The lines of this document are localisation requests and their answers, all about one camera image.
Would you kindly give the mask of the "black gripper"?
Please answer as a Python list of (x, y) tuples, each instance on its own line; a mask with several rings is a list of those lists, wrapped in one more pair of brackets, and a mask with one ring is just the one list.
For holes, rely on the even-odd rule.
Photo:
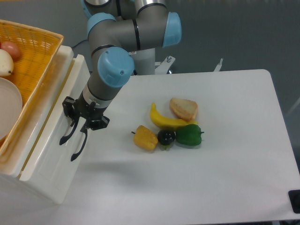
[[(74, 103), (75, 100), (69, 96), (65, 97), (62, 103), (65, 116), (70, 118), (72, 121), (70, 124), (71, 127), (75, 124), (76, 118)], [(81, 132), (84, 133), (88, 129), (91, 129), (93, 131), (99, 130), (108, 126), (110, 119), (104, 116), (104, 111), (106, 110), (106, 107), (100, 108), (99, 105), (94, 101), (88, 103), (83, 96), (83, 92), (76, 100), (75, 106), (80, 116), (86, 119), (84, 125), (80, 129)]]

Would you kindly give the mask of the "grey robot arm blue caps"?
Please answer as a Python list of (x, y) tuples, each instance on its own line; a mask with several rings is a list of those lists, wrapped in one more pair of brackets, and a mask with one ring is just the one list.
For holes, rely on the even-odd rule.
[(81, 5), (93, 70), (79, 98), (66, 97), (62, 105), (72, 129), (85, 119), (81, 131), (86, 133), (107, 127), (104, 111), (135, 70), (130, 53), (176, 45), (182, 29), (179, 15), (163, 0), (83, 0)]

